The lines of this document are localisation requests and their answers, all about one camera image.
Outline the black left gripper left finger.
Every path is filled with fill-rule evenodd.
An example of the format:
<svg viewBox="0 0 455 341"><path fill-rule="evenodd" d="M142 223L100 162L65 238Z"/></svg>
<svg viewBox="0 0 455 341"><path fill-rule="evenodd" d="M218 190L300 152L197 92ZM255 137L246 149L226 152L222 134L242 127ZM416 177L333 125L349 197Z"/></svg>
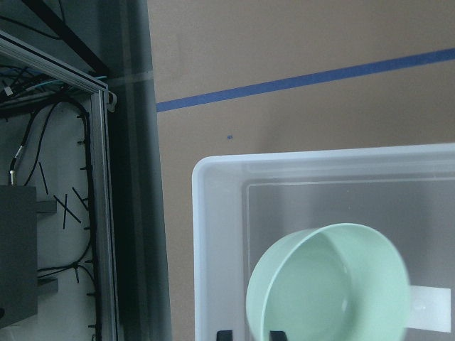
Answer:
<svg viewBox="0 0 455 341"><path fill-rule="evenodd" d="M232 330L217 331L216 341L233 341L233 331Z"/></svg>

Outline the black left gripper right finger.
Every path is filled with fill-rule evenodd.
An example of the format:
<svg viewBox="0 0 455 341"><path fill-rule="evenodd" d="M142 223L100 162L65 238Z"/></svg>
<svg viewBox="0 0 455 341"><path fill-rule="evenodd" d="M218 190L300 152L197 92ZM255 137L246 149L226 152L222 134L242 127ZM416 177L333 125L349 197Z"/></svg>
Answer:
<svg viewBox="0 0 455 341"><path fill-rule="evenodd" d="M287 341L287 335L282 330L271 330L269 332L270 341Z"/></svg>

